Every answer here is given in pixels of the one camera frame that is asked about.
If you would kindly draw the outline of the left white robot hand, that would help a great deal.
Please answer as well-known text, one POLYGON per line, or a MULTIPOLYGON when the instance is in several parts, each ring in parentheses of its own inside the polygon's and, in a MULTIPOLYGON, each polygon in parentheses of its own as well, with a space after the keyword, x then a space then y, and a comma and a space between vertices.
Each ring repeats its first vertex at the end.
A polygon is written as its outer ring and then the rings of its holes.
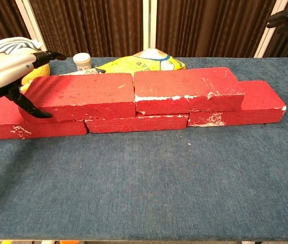
POLYGON ((41 111, 20 92, 24 76, 51 60, 65 60, 67 57, 56 51, 11 54, 0 56, 0 98, 6 97, 21 109, 36 118, 51 118, 52 114, 41 111))

